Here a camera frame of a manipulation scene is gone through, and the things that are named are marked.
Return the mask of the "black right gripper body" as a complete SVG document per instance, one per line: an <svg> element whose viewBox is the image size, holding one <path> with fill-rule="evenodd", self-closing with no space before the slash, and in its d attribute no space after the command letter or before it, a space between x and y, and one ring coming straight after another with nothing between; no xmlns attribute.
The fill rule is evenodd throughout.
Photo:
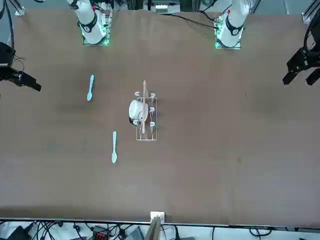
<svg viewBox="0 0 320 240"><path fill-rule="evenodd" d="M0 43L0 80L7 81L8 73L17 71L12 68L16 51L4 42Z"/></svg>

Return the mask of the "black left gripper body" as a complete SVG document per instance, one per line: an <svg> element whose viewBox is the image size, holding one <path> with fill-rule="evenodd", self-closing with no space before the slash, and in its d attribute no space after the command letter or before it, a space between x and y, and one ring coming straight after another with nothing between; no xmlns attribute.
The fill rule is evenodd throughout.
<svg viewBox="0 0 320 240"><path fill-rule="evenodd" d="M289 73L299 73L310 68L317 68L320 66L320 52L305 50L301 47L286 65Z"/></svg>

